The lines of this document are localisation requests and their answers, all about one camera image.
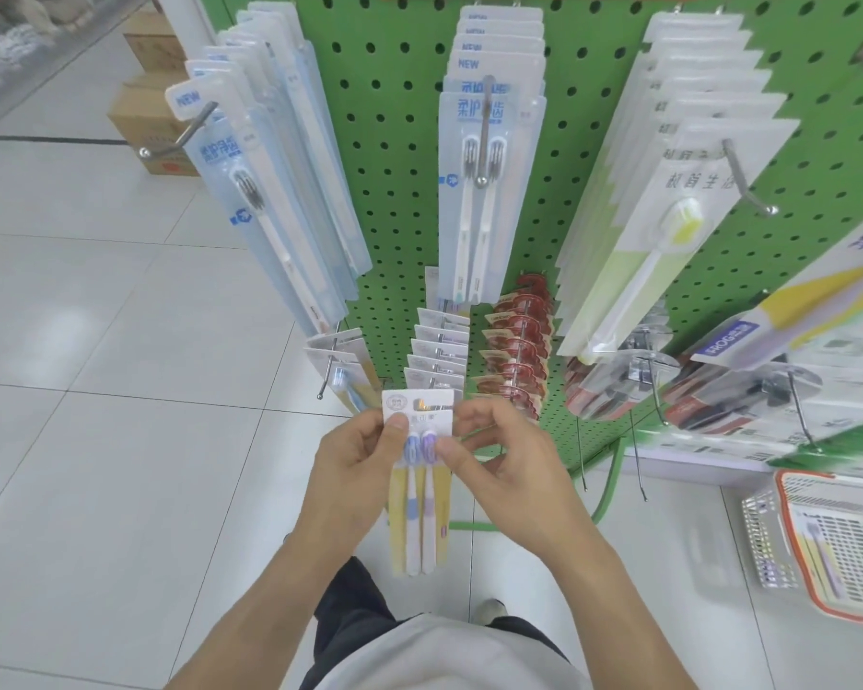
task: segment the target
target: shoe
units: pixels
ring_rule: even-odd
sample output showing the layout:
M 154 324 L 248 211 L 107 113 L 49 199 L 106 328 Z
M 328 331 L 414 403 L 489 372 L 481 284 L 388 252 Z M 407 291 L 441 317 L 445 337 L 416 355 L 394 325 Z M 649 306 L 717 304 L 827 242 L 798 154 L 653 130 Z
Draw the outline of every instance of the shoe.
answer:
M 477 609 L 473 611 L 472 621 L 474 625 L 487 626 L 492 623 L 496 617 L 505 617 L 508 615 L 508 609 L 505 603 L 489 598 L 477 605 Z

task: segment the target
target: white tile floor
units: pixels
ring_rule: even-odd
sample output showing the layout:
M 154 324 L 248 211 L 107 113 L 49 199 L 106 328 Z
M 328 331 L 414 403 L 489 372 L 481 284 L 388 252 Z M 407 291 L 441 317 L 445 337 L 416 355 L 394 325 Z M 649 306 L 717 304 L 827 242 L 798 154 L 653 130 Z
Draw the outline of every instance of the white tile floor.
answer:
M 105 107 L 135 71 L 113 32 L 0 132 L 116 137 Z M 346 414 L 315 400 L 301 343 L 196 180 L 124 147 L 0 142 L 1 690 L 159 688 L 185 662 L 292 528 Z M 648 504 L 624 475 L 601 527 L 701 687 L 863 688 L 863 629 L 746 578 L 734 495 L 727 512 L 716 487 L 646 487 Z M 453 502 L 484 517 L 459 483 Z M 393 579 L 386 548 L 381 519 L 358 553 L 395 614 L 467 619 L 497 596 L 584 667 L 555 583 L 501 535 L 453 533 L 419 580 Z

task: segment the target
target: forearm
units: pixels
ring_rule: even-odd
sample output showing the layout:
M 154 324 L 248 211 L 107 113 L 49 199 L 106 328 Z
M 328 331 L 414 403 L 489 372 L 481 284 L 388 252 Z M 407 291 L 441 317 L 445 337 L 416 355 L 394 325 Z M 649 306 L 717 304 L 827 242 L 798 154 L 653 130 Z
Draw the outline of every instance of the forearm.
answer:
M 292 533 L 167 688 L 278 688 L 341 563 L 337 556 Z
M 548 566 L 572 610 L 595 690 L 697 690 L 596 528 Z

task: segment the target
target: green pegboard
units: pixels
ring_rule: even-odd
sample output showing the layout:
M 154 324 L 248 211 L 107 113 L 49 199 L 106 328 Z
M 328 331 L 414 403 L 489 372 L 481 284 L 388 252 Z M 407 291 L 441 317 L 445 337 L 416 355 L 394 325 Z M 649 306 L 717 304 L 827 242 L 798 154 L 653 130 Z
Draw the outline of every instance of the green pegboard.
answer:
M 249 2 L 202 1 L 216 28 L 230 26 Z M 423 267 L 437 262 L 438 91 L 460 7 L 472 0 L 294 1 L 374 259 L 349 322 L 364 330 L 379 374 L 399 380 L 425 301 Z M 522 271 L 555 279 L 556 254 L 649 17 L 675 3 L 524 4 L 544 9 L 548 111 L 506 290 Z M 684 9 L 722 4 L 746 15 L 749 47 L 762 48 L 762 66 L 773 71 L 768 90 L 786 92 L 781 114 L 803 123 L 754 186 L 781 214 L 764 219 L 740 205 L 668 289 L 674 350 L 780 287 L 863 219 L 863 67 L 851 62 L 863 44 L 863 0 L 690 0 Z M 474 312 L 476 348 L 485 312 Z M 552 359 L 541 425 L 575 469 L 629 431 L 630 420 L 577 422 L 562 405 L 561 369 L 562 360 Z M 470 374 L 481 371 L 474 360 Z M 653 415 L 651 400 L 634 414 L 637 421 Z

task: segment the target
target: person's left hand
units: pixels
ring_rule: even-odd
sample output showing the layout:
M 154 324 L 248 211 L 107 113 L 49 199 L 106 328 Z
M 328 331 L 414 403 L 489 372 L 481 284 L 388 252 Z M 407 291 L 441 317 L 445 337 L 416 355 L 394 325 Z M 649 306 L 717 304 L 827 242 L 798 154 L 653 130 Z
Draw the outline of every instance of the person's left hand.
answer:
M 384 425 L 381 410 L 370 409 L 323 436 L 293 535 L 341 566 L 384 509 L 408 435 L 403 414 Z

